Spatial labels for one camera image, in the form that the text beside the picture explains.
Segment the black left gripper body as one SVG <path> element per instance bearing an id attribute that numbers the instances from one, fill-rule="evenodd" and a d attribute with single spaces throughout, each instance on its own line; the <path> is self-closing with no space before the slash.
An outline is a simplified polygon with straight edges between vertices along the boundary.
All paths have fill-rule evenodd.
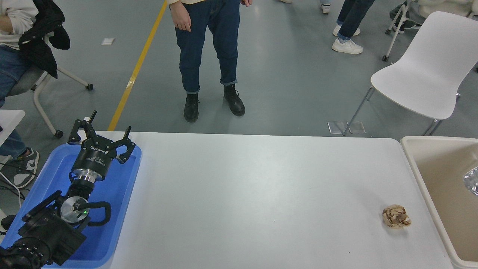
<path id="1" fill-rule="evenodd" d="M 96 179 L 105 179 L 117 149 L 126 145 L 126 140 L 112 141 L 103 136 L 92 136 L 82 141 L 81 150 L 75 160 L 72 172 L 76 176 L 91 171 Z"/>

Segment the person's right hand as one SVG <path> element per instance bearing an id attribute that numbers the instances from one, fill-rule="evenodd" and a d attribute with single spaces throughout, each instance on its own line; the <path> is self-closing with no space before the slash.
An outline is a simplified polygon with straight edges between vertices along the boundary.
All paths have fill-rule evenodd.
<path id="1" fill-rule="evenodd" d="M 173 24 L 178 30 L 191 32 L 191 19 L 186 7 L 180 0 L 169 5 Z"/>

